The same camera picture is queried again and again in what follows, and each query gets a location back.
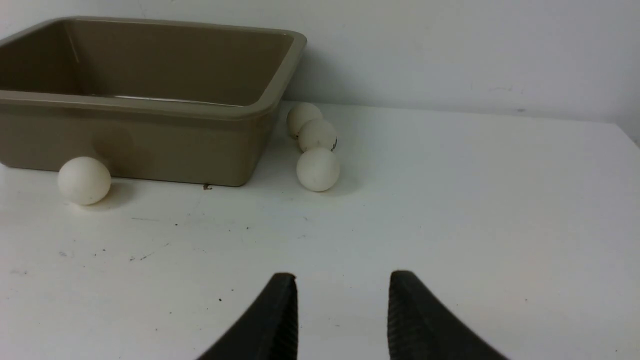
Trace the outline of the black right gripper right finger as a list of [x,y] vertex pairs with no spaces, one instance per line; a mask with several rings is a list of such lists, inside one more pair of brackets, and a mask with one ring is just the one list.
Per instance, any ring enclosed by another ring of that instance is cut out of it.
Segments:
[[390,275],[387,346],[391,360],[505,360],[408,270]]

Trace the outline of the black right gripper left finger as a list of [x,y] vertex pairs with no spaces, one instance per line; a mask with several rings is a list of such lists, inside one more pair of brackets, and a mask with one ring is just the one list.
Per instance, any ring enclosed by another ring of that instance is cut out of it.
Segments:
[[275,273],[253,303],[200,360],[296,360],[298,290],[292,273]]

